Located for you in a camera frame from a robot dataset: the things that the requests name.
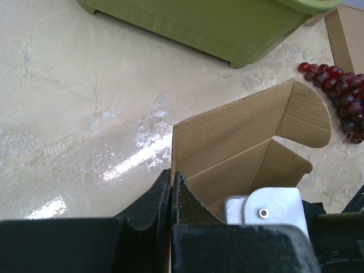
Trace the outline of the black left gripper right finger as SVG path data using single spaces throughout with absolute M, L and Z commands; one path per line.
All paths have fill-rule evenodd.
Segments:
M 175 173 L 172 272 L 320 272 L 313 247 L 291 225 L 226 225 Z

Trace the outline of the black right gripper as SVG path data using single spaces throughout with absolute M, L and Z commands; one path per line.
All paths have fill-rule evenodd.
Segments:
M 341 213 L 303 201 L 309 238 L 322 272 L 363 272 L 363 188 Z

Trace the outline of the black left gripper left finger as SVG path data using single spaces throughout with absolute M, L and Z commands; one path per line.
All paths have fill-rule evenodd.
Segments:
M 106 218 L 1 222 L 2 272 L 168 272 L 171 172 Z

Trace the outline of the brown cardboard box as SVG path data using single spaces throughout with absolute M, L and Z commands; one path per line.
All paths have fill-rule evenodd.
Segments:
M 322 148 L 331 129 L 324 100 L 293 79 L 175 124 L 171 166 L 177 220 L 220 225 L 229 196 L 297 186 L 312 164 L 275 138 Z

